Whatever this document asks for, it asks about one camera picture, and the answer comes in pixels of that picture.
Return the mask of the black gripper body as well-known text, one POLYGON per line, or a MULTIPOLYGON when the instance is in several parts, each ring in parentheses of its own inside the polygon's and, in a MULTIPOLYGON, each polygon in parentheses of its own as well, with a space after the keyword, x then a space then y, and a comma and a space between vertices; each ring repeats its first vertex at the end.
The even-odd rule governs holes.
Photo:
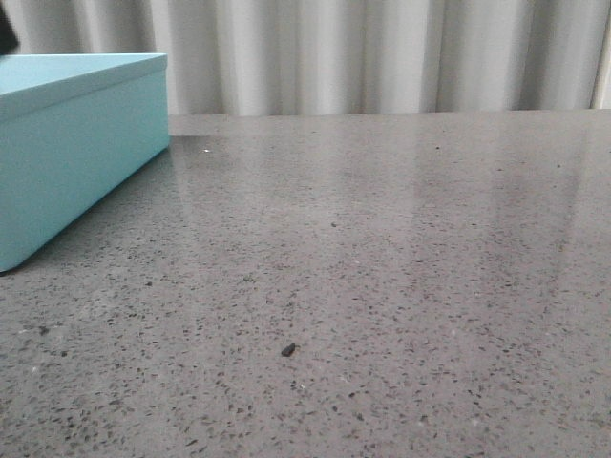
POLYGON ((0 55, 9 55, 19 47, 19 39, 4 8, 0 8, 0 55))

